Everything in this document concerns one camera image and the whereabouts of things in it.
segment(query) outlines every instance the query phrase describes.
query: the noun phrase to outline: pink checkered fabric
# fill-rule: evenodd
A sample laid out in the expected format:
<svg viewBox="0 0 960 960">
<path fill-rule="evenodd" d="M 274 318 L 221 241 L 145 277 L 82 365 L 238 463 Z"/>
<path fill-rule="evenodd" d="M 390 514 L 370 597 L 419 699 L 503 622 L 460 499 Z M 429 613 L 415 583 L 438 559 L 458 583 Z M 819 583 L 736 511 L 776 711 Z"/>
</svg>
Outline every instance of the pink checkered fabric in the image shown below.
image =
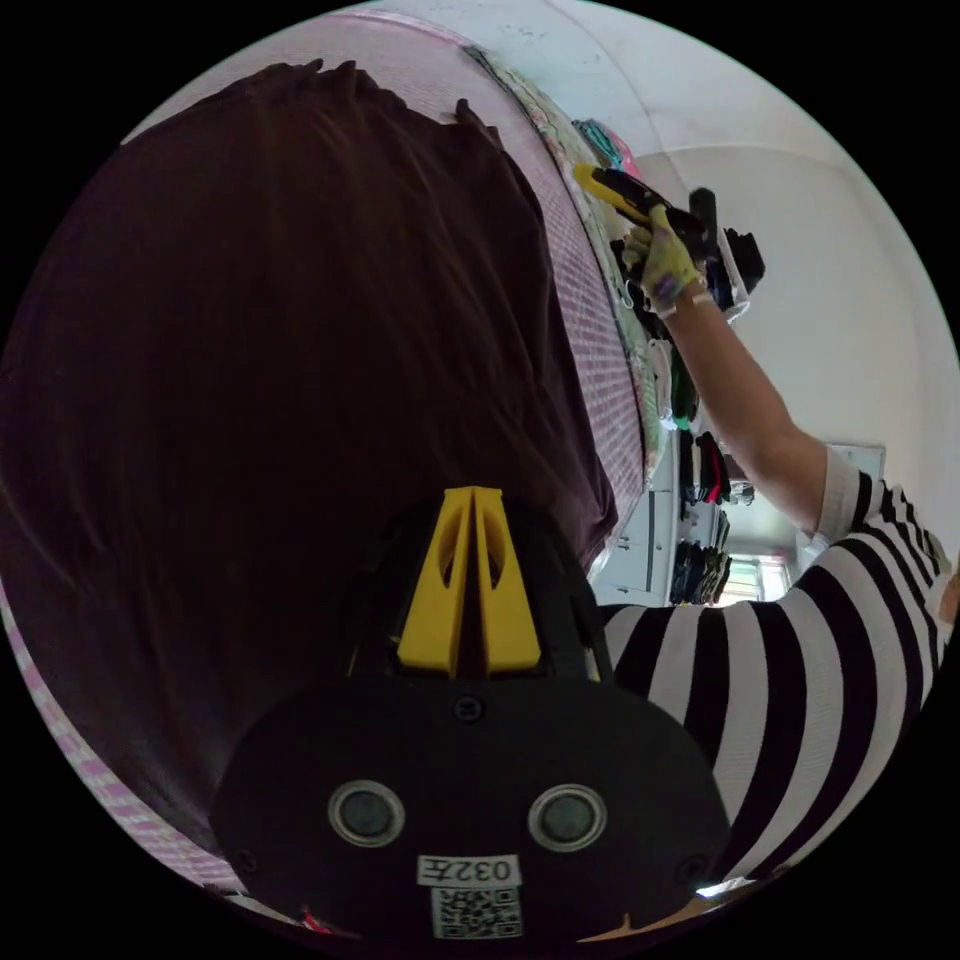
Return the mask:
<svg viewBox="0 0 960 960">
<path fill-rule="evenodd" d="M 68 763 L 111 817 L 150 856 L 196 884 L 241 889 L 230 865 L 211 856 L 161 820 L 127 789 L 77 733 L 34 666 L 0 583 L 0 614 L 17 666 L 47 729 Z"/>
<path fill-rule="evenodd" d="M 266 50 L 264 62 L 327 66 L 356 60 L 383 87 L 436 120 L 450 122 L 456 98 L 499 130 L 504 147 L 536 192 L 546 220 L 564 322 L 593 426 L 597 450 L 617 495 L 621 517 L 643 489 L 637 403 L 616 322 L 590 242 L 553 160 L 516 101 L 462 50 L 464 41 L 397 15 L 333 14 L 288 35 L 283 56 Z M 213 76 L 214 90 L 229 79 Z M 213 90 L 198 90 L 196 99 Z M 50 733 L 80 779 L 114 820 L 150 856 L 196 884 L 242 890 L 230 866 L 200 849 L 161 820 L 93 753 L 53 699 L 24 645 L 0 584 L 0 612 L 24 681 Z"/>
</svg>

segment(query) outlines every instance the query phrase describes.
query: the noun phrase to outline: window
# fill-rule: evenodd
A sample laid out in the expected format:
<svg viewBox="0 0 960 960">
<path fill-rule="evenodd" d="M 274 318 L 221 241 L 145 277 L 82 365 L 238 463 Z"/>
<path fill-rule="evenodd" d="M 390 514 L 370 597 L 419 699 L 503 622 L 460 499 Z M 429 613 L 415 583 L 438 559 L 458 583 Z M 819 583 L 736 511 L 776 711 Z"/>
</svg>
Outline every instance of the window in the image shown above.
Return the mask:
<svg viewBox="0 0 960 960">
<path fill-rule="evenodd" d="M 790 573 L 783 557 L 731 555 L 730 577 L 723 588 L 718 607 L 729 607 L 741 600 L 779 600 L 790 589 Z"/>
</svg>

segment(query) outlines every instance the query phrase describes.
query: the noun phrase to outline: bed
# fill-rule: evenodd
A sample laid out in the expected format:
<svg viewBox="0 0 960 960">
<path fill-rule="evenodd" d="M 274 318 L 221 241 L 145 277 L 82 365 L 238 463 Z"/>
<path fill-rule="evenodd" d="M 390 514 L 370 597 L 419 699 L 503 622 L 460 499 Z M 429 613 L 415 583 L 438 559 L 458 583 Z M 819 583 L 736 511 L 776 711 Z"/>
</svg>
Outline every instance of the bed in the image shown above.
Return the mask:
<svg viewBox="0 0 960 960">
<path fill-rule="evenodd" d="M 230 81 L 275 61 L 358 60 L 415 110 L 448 120 L 467 97 L 536 192 L 547 226 L 564 325 L 603 468 L 616 499 L 617 535 L 659 459 L 653 376 L 629 298 L 619 287 L 608 240 L 616 229 L 596 201 L 579 194 L 569 168 L 592 159 L 566 118 L 523 78 L 462 38 L 407 18 L 375 12 L 332 14 L 243 51 L 164 104 L 138 130 L 179 113 Z M 31 697 L 60 749 L 113 819 L 147 853 L 192 883 L 242 890 L 229 865 L 157 817 L 90 750 L 37 671 L 0 585 L 0 611 Z"/>
</svg>

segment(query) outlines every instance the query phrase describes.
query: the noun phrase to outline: hand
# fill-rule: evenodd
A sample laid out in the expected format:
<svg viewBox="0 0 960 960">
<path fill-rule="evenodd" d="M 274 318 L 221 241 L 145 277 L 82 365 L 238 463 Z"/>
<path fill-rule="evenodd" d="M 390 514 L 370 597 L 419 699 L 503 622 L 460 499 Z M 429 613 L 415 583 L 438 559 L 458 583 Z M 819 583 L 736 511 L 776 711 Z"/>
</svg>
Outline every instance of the hand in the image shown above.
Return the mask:
<svg viewBox="0 0 960 960">
<path fill-rule="evenodd" d="M 650 229 L 634 227 L 624 238 L 623 264 L 631 271 L 643 264 L 640 286 L 659 316 L 672 311 L 677 297 L 702 278 L 690 253 L 667 221 L 662 204 L 650 211 Z"/>
</svg>

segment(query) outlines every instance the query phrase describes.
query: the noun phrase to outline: qr code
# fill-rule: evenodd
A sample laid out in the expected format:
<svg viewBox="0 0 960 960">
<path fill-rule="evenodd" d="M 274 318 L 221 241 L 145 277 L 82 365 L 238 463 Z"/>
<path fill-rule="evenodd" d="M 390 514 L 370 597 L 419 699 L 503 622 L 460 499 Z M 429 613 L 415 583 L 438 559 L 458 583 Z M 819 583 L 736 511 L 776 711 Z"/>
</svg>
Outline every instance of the qr code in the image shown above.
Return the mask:
<svg viewBox="0 0 960 960">
<path fill-rule="evenodd" d="M 517 887 L 434 887 L 432 894 L 433 935 L 438 940 L 499 940 L 523 933 Z"/>
</svg>

